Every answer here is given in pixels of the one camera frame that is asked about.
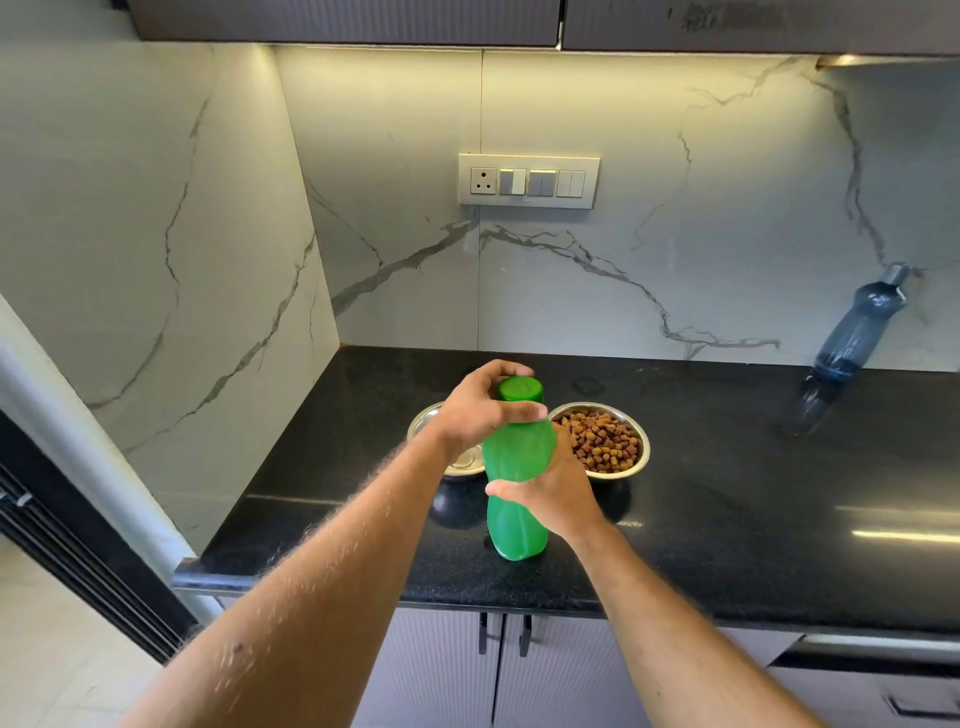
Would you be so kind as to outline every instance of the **hand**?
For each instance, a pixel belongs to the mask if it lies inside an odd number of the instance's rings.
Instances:
[[[526,483],[494,480],[487,484],[487,495],[526,506],[534,518],[571,544],[606,521],[593,497],[587,471],[568,444],[570,431],[557,423],[553,426],[557,447],[546,471]]]
[[[453,462],[462,452],[479,445],[508,423],[533,423],[546,419],[546,405],[534,401],[493,399],[497,384],[508,376],[533,376],[530,367],[495,359],[468,374],[446,398],[437,416],[423,430],[440,434]]]

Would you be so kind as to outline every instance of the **forearm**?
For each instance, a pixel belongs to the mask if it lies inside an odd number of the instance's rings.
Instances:
[[[597,525],[571,545],[655,726],[820,725],[643,564],[615,528]]]
[[[129,724],[348,726],[447,456],[422,433],[190,644]]]

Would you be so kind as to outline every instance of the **floor tile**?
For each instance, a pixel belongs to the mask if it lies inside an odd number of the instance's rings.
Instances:
[[[122,713],[94,711],[88,708],[53,707],[37,728],[112,728],[120,724]]]
[[[77,670],[57,705],[126,711],[161,670],[156,660],[117,632]]]
[[[49,703],[33,700],[11,699],[0,702],[3,725],[11,728],[36,728],[49,710]]]
[[[37,725],[43,717],[37,706],[45,711],[55,705],[51,720],[100,721],[64,725],[110,724],[104,721],[112,716],[99,715],[98,709],[126,710],[160,671],[10,542],[0,542],[0,645],[0,725],[5,727]],[[70,717],[60,710],[71,707],[93,714]],[[22,719],[7,720],[17,712]]]

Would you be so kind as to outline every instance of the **kitchen cabinet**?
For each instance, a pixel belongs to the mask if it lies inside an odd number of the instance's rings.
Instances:
[[[540,46],[561,0],[129,0],[144,40]]]
[[[625,725],[650,722],[609,622],[507,616],[493,728]]]
[[[954,54],[958,21],[955,0],[567,0],[564,49]]]
[[[771,667],[831,728],[922,728],[960,723],[960,679]]]
[[[501,615],[399,608],[353,728],[490,728]]]

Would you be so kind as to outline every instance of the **white marble wall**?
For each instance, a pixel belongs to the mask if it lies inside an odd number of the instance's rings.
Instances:
[[[200,549],[339,345],[273,52],[0,20],[0,293]]]
[[[346,343],[808,364],[902,258],[871,364],[960,367],[960,63],[278,56]],[[459,207],[460,152],[600,156],[595,208]]]

